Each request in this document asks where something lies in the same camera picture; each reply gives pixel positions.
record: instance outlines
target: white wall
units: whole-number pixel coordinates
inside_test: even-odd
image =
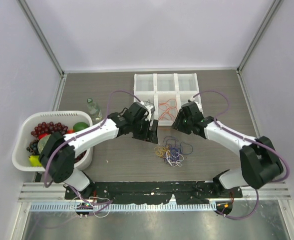
[[[294,0],[285,0],[245,66],[259,129],[288,160],[294,199]]]
[[[273,0],[27,0],[67,71],[238,67]]]
[[[18,3],[0,0],[0,240],[9,239],[22,183],[32,179],[11,162],[17,132],[28,116],[51,109],[58,81]]]

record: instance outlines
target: white basket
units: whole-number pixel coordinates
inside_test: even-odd
[[[71,129],[75,123],[84,122],[92,126],[92,120],[88,114],[82,111],[48,111],[39,112],[27,118],[19,131],[18,139],[12,153],[13,165],[24,172],[44,172],[45,168],[42,166],[30,166],[28,157],[30,152],[26,150],[28,144],[35,140],[35,137],[30,134],[34,131],[34,127],[42,122],[62,123]],[[85,156],[74,167],[79,170],[84,170],[92,161],[93,148],[87,150]]]
[[[150,102],[155,106],[154,119],[156,120],[165,112],[160,104],[175,106],[177,109],[169,111],[172,120],[163,118],[159,120],[159,126],[171,126],[181,106],[199,92],[197,74],[135,74],[133,92],[141,101],[146,104]],[[200,96],[197,96],[195,101],[201,105]]]

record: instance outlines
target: plastic basket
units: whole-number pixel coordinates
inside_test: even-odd
[[[30,166],[28,157],[31,153],[26,150],[28,144],[35,140],[35,137],[33,137],[30,132],[34,130],[35,126],[42,122],[60,122],[69,128],[72,128],[73,125],[77,122],[85,122],[89,126],[92,126],[92,120],[90,116],[82,111],[48,111],[31,115],[23,122],[20,128],[18,139],[12,153],[12,163],[17,169],[21,171],[45,171],[44,167]],[[88,167],[92,161],[92,153],[93,148],[88,149],[85,156],[79,162],[75,163],[75,168],[84,170],[86,167]]]

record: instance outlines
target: metal floor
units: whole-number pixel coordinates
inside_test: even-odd
[[[233,216],[248,214],[255,201],[237,201]],[[278,201],[261,201],[245,220],[230,220],[213,211],[110,213],[105,218],[70,219],[71,212],[31,212],[23,240],[288,240]]]
[[[231,108],[219,120],[241,132],[254,136],[254,127],[235,70],[172,71],[166,73],[197,73],[199,89],[225,93]],[[103,115],[109,94],[114,90],[133,92],[134,74],[138,72],[105,72],[68,74],[59,110],[86,112],[86,99],[95,99]],[[117,93],[112,99],[110,113],[120,112],[133,103],[133,97]],[[202,96],[204,114],[215,116],[225,109],[226,101],[216,93]],[[186,135],[170,127],[158,128],[159,145],[165,136],[175,136],[193,146],[182,167],[170,167],[155,155],[157,146],[132,139],[131,135],[102,142],[94,147],[93,161],[85,172],[94,181],[199,181],[211,180],[217,174],[240,166],[239,158],[218,143],[196,135]]]

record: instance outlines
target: red fruit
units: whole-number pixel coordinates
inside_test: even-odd
[[[40,139],[42,139],[43,137],[45,137],[45,136],[47,136],[47,135],[49,135],[49,134],[47,134],[47,133],[43,133],[43,134],[39,135],[38,139],[40,140]]]

